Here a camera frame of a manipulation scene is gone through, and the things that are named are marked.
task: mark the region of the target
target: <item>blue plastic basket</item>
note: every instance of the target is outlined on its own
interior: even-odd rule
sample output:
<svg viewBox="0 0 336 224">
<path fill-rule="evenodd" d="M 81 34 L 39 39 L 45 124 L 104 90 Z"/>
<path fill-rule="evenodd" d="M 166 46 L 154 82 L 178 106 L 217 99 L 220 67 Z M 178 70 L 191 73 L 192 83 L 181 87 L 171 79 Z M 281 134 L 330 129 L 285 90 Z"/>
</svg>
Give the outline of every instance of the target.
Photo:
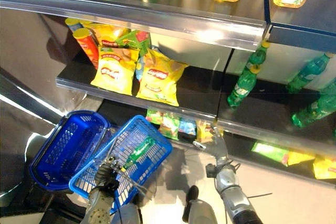
<svg viewBox="0 0 336 224">
<path fill-rule="evenodd" d="M 112 138 L 111 142 L 70 180 L 70 189 L 88 198 L 90 191 L 96 186 L 94 177 L 98 167 L 106 158 L 113 142 L 116 141 L 110 155 L 115 156 L 120 164 L 123 165 L 128 156 L 147 136 L 154 138 L 156 140 L 155 144 L 125 172 L 132 180 L 143 185 L 172 151 L 172 145 L 143 116 L 137 115 L 125 124 Z M 112 205 L 111 213 L 117 210 L 116 204 L 119 204 L 119 206 L 127 204 L 138 192 L 123 176 L 118 175 L 117 180 L 120 185 L 116 192 L 116 199 Z"/>
<path fill-rule="evenodd" d="M 111 138 L 109 122 L 93 111 L 73 111 L 56 125 L 29 166 L 29 173 L 46 190 L 64 190 L 71 177 Z"/>
</svg>

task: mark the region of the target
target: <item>green soda bottle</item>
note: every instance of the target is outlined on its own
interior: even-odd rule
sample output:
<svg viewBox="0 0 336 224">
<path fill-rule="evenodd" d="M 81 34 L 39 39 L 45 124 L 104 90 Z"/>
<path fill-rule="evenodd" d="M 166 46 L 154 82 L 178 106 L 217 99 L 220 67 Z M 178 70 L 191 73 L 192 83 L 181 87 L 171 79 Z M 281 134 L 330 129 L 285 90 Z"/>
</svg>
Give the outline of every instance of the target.
<svg viewBox="0 0 336 224">
<path fill-rule="evenodd" d="M 227 98 L 230 107 L 235 108 L 242 100 L 248 96 L 257 82 L 257 73 L 260 71 L 259 65 L 252 65 L 250 69 L 244 69 L 240 75 L 234 90 Z"/>
<path fill-rule="evenodd" d="M 146 139 L 139 144 L 139 146 L 137 146 L 135 148 L 135 150 L 132 152 L 131 155 L 129 155 L 129 157 L 126 160 L 126 163 L 124 164 L 124 166 L 122 167 L 122 171 L 127 170 L 129 167 L 131 167 L 133 164 L 136 163 L 136 161 L 142 156 L 144 155 L 148 149 L 153 146 L 155 144 L 155 139 L 148 136 L 146 137 Z"/>
<path fill-rule="evenodd" d="M 292 115 L 292 122 L 299 127 L 305 127 L 308 124 L 321 119 L 336 111 L 336 95 L 325 94 L 317 101 L 308 105 L 305 109 Z"/>
<path fill-rule="evenodd" d="M 263 40 L 261 46 L 253 52 L 246 62 L 245 69 L 250 69 L 253 65 L 263 64 L 266 59 L 266 52 L 270 43 Z"/>
<path fill-rule="evenodd" d="M 305 85 L 322 73 L 326 69 L 328 61 L 333 56 L 335 54 L 325 52 L 322 56 L 309 61 L 294 79 L 287 84 L 286 88 L 289 93 L 298 93 Z"/>
</svg>

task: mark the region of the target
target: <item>yellow chip bag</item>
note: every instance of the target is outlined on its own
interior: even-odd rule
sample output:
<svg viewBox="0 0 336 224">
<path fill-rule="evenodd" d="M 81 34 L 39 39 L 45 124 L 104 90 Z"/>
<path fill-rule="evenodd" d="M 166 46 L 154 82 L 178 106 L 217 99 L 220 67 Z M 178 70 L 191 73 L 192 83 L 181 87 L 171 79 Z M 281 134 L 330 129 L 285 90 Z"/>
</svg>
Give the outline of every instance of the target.
<svg viewBox="0 0 336 224">
<path fill-rule="evenodd" d="M 130 32 L 128 28 L 107 24 L 91 23 L 84 26 L 93 32 L 99 45 L 103 47 L 118 47 L 116 39 Z"/>
<path fill-rule="evenodd" d="M 132 95 L 132 83 L 139 50 L 99 46 L 96 77 L 91 85 Z"/>
<path fill-rule="evenodd" d="M 144 69 L 138 98 L 178 106 L 176 82 L 188 65 L 169 59 L 160 52 L 148 49 L 144 55 Z"/>
</svg>

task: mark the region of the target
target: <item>snack package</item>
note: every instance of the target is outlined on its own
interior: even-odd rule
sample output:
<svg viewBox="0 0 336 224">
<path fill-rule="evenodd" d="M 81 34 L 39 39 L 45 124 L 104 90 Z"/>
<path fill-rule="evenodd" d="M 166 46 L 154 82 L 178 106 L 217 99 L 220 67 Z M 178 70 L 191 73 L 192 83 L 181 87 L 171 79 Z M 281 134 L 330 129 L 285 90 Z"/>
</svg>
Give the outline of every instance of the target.
<svg viewBox="0 0 336 224">
<path fill-rule="evenodd" d="M 197 120 L 197 141 L 207 143 L 213 141 L 211 133 L 211 124 L 204 120 Z"/>
<path fill-rule="evenodd" d="M 146 119 L 150 123 L 161 124 L 162 123 L 162 112 L 153 109 L 147 109 Z"/>
<path fill-rule="evenodd" d="M 289 151 L 286 149 L 256 142 L 252 148 L 252 151 L 259 153 L 262 156 L 268 157 L 276 162 L 282 163 L 285 166 L 288 166 L 287 162 Z"/>
<path fill-rule="evenodd" d="M 313 167 L 316 179 L 336 178 L 336 158 L 317 157 Z"/>
<path fill-rule="evenodd" d="M 128 28 L 99 23 L 83 24 L 83 26 L 94 33 L 99 45 L 103 47 L 118 47 L 116 40 L 130 31 Z"/>
<path fill-rule="evenodd" d="M 99 46 L 96 77 L 91 85 L 121 94 L 132 95 L 132 82 L 139 51 Z"/>
<path fill-rule="evenodd" d="M 180 118 L 178 131 L 196 136 L 196 122 L 194 120 Z"/>
<path fill-rule="evenodd" d="M 163 113 L 162 123 L 159 131 L 162 135 L 174 140 L 178 140 L 180 118 L 172 112 Z"/>
<path fill-rule="evenodd" d="M 136 97 L 178 106 L 176 82 L 188 65 L 152 49 L 144 56 L 144 70 Z"/>
</svg>

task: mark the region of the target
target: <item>shelf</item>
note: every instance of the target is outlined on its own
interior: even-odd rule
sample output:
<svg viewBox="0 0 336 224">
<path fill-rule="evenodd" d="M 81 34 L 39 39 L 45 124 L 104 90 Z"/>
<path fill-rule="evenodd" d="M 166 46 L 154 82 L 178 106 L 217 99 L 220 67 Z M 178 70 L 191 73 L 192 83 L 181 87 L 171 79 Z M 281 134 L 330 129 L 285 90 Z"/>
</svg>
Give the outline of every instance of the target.
<svg viewBox="0 0 336 224">
<path fill-rule="evenodd" d="M 228 106 L 226 98 L 237 78 L 232 74 L 224 76 L 218 123 L 226 130 L 270 144 L 322 155 L 336 155 L 336 144 L 332 137 L 336 114 L 302 129 L 294 126 L 290 120 L 294 112 L 318 98 L 315 91 L 303 90 L 300 94 L 290 95 L 282 84 L 258 80 L 250 95 L 234 110 Z"/>
<path fill-rule="evenodd" d="M 1 0 L 2 8 L 93 20 L 254 51 L 266 23 L 264 0 Z"/>
<path fill-rule="evenodd" d="M 295 9 L 279 7 L 269 0 L 268 13 L 272 24 L 269 41 L 336 52 L 336 1 L 307 0 Z"/>
<path fill-rule="evenodd" d="M 216 116 L 222 72 L 192 66 L 187 67 L 181 79 L 177 82 L 177 100 L 180 104 L 178 107 L 136 98 L 139 82 L 135 77 L 132 87 L 133 96 L 92 86 L 90 82 L 94 79 L 96 72 L 87 56 L 81 51 L 56 77 L 56 84 L 145 109 L 156 108 L 210 121 Z"/>
</svg>

